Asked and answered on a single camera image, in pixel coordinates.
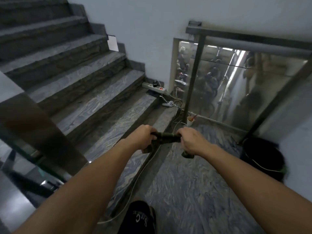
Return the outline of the grey marble staircase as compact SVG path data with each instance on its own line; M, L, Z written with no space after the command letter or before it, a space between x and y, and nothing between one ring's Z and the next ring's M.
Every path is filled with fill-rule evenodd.
M67 0L0 0L0 71L89 163L139 125L167 132L174 118L146 94L144 67L110 50L105 27ZM0 165L18 189L12 213L28 215L63 183L1 139Z

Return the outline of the dark green wrung cloth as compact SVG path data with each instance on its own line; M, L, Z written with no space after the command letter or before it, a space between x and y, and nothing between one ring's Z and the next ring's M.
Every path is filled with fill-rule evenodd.
M169 143L180 143L181 136L173 133L161 133L155 132L154 135L157 137L149 146L141 150L143 154L154 153L157 151L160 145Z

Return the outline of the person's right hand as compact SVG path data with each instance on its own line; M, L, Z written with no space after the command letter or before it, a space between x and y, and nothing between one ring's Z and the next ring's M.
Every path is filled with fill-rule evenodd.
M181 145L186 153L206 159L210 151L210 143L197 130L189 127L178 129Z

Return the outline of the dark wooden stair handrail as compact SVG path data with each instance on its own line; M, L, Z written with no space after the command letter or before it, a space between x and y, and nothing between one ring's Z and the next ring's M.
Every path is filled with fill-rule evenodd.
M89 163L49 116L1 71L0 139L63 182Z

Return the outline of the metal glass railing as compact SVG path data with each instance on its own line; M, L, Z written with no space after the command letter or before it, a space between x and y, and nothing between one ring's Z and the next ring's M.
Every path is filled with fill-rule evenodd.
M252 137L299 83L312 74L312 41L229 32L190 20L197 46L186 84L190 113Z

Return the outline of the person's left forearm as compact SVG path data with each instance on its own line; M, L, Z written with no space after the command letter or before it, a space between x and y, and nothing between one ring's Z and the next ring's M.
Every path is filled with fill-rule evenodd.
M90 234L138 145L122 139L50 196L13 234Z

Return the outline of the black bucket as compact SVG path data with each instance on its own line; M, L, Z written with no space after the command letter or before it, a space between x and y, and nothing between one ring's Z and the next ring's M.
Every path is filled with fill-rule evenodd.
M240 159L275 180L283 183L287 173L286 161L278 145L257 137L242 142Z

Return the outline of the person's right forearm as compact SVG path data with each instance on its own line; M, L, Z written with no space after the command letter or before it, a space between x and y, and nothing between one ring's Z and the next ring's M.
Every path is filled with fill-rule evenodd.
M200 151L266 233L312 234L312 202L216 145Z

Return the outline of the person's left hand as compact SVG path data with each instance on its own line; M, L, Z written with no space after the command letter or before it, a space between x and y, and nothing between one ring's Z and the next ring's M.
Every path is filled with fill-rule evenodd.
M144 147L144 125L140 125L126 139L125 144L132 150L143 150Z

